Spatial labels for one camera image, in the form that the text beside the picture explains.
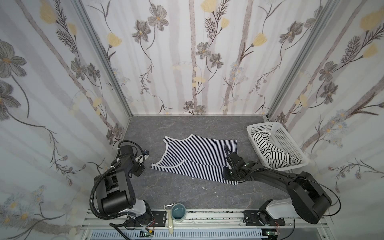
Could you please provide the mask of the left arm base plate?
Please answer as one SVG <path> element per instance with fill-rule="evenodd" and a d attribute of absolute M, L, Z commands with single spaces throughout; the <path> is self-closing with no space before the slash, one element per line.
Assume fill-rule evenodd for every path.
<path fill-rule="evenodd" d="M 125 227 L 128 229 L 133 227 L 165 227 L 167 219 L 168 214 L 166 211 L 152 211 L 150 215 L 144 214 L 136 219 L 129 219 Z"/>

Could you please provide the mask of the blue white striped tank top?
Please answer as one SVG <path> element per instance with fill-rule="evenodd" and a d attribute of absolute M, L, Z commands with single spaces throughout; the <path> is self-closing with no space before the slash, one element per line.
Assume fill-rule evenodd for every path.
<path fill-rule="evenodd" d="M 238 183 L 225 180 L 223 171 L 229 167 L 225 146 L 231 152 L 238 152 L 236 140 L 219 140 L 191 134 L 183 140 L 165 136 L 166 150 L 160 161 L 151 165 L 151 169 L 234 185 Z"/>

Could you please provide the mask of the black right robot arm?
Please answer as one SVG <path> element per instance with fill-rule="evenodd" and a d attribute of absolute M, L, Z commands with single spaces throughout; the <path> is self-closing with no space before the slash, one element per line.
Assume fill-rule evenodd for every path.
<path fill-rule="evenodd" d="M 290 196 L 293 208 L 300 218 L 317 224 L 332 204 L 329 195 L 307 172 L 285 173 L 256 162 L 245 162 L 237 153 L 225 147 L 229 164 L 223 170 L 225 180 L 242 183 L 255 181 L 277 188 Z"/>

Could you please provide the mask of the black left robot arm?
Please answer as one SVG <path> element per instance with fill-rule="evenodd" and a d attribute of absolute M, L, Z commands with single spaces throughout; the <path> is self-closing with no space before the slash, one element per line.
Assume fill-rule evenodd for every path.
<path fill-rule="evenodd" d="M 110 168 L 94 178 L 90 194 L 90 210 L 95 217 L 113 220 L 126 216 L 124 227 L 135 224 L 142 227 L 154 223 L 149 204 L 136 198 L 131 183 L 132 176 L 139 177 L 145 170 L 149 151 L 137 143 L 123 140 L 119 143 L 116 158 Z"/>

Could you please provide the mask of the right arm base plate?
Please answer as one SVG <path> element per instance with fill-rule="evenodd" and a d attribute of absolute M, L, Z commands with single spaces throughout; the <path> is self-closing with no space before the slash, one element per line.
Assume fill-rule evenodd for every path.
<path fill-rule="evenodd" d="M 243 211 L 243 223 L 247 227 L 281 227 L 286 223 L 283 218 L 273 219 L 266 211 Z"/>

